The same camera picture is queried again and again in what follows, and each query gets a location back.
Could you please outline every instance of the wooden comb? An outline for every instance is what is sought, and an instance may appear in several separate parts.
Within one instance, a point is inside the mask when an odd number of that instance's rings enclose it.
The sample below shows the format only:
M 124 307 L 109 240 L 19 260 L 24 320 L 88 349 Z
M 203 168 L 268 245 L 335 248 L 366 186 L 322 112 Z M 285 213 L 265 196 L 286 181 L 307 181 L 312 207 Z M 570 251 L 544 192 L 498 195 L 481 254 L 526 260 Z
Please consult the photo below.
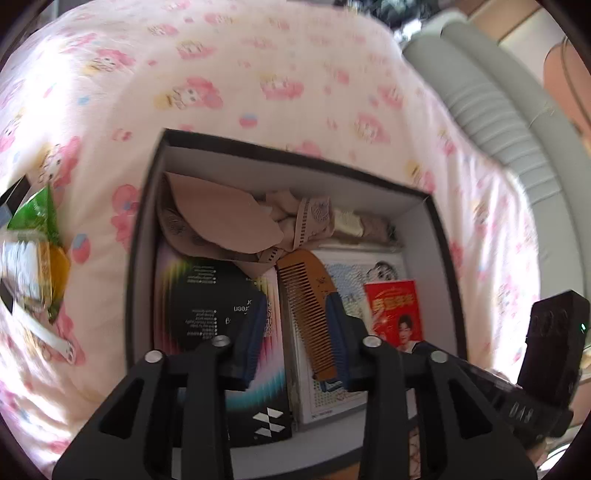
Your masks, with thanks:
M 277 270 L 287 289 L 290 310 L 301 332 L 316 380 L 336 378 L 325 312 L 326 296 L 336 292 L 330 275 L 308 250 L 296 250 L 286 255 L 277 262 Z

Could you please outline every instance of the metal screw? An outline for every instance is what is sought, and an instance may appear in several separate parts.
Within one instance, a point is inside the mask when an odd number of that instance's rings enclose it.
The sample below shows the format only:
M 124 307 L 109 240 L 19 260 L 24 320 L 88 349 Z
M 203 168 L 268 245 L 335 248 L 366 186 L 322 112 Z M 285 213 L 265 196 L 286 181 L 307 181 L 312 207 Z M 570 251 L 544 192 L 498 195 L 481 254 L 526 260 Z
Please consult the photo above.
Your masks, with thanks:
M 230 337 L 226 335 L 217 335 L 212 338 L 213 346 L 226 346 L 230 345 Z
M 374 335 L 368 335 L 363 339 L 363 344 L 369 348 L 376 348 L 382 344 L 382 339 Z
M 148 353 L 146 353 L 144 359 L 149 364 L 156 364 L 162 360 L 162 357 L 163 357 L 162 352 L 160 352 L 158 350 L 150 350 Z
M 442 352 L 441 350 L 435 350 L 431 354 L 431 360 L 437 362 L 438 364 L 444 364 L 447 362 L 447 353 Z

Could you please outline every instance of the white wall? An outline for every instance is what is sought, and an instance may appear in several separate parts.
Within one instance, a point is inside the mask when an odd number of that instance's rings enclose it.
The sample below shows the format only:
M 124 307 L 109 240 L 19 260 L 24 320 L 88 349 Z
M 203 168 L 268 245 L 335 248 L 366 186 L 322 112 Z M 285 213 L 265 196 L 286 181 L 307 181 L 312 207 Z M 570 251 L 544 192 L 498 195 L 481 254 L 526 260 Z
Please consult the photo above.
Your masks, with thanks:
M 507 35 L 500 45 L 521 60 L 542 83 L 546 55 L 563 37 L 564 32 L 542 8 Z

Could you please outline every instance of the pink bedsheet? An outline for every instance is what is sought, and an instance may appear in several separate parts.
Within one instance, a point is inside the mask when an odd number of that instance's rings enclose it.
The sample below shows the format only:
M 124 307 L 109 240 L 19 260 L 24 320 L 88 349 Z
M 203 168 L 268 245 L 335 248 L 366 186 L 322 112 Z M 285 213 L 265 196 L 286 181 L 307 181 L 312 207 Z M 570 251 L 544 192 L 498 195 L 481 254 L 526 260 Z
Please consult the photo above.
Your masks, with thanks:
M 75 365 L 0 306 L 0 411 L 49 475 L 125 373 L 124 292 L 161 129 L 325 158 L 433 194 L 470 360 L 513 380 L 538 298 L 521 186 L 462 134 L 381 24 L 280 0 L 97 0 L 34 34 L 0 74 L 0 192 L 53 185 L 72 270 L 56 333 Z

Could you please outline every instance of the white diamond logo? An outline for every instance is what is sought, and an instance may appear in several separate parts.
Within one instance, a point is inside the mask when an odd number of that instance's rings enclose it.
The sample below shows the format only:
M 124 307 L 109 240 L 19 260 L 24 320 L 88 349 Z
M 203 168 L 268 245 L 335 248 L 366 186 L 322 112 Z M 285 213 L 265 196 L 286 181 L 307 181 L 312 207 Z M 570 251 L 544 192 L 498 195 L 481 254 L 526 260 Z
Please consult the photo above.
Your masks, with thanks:
M 274 408 L 267 407 L 267 413 L 259 412 L 253 416 L 254 420 L 261 421 L 266 425 L 264 427 L 259 428 L 255 431 L 259 435 L 264 435 L 265 437 L 272 437 L 271 432 L 278 433 L 283 430 L 285 427 L 283 425 L 277 425 L 276 423 L 271 423 L 271 419 L 278 419 L 283 415 L 282 411 L 275 410 Z

